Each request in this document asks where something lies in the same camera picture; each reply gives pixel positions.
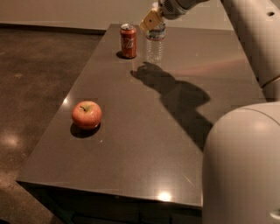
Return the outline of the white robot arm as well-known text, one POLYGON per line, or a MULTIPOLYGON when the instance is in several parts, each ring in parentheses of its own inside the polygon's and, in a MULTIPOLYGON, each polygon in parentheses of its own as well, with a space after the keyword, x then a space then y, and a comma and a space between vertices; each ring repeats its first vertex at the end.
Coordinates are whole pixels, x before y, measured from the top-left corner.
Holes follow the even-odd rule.
POLYGON ((280 9, 277 0, 221 0, 264 103, 212 127, 202 165, 202 224, 280 224, 280 9))

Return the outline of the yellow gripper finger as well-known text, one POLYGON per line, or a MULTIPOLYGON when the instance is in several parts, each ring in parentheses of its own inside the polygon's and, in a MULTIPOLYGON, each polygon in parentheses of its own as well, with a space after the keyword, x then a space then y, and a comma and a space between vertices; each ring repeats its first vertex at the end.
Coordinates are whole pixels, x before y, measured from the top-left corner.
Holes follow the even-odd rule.
POLYGON ((161 10, 152 8, 140 23, 140 28, 143 32, 148 32, 163 22, 161 10))

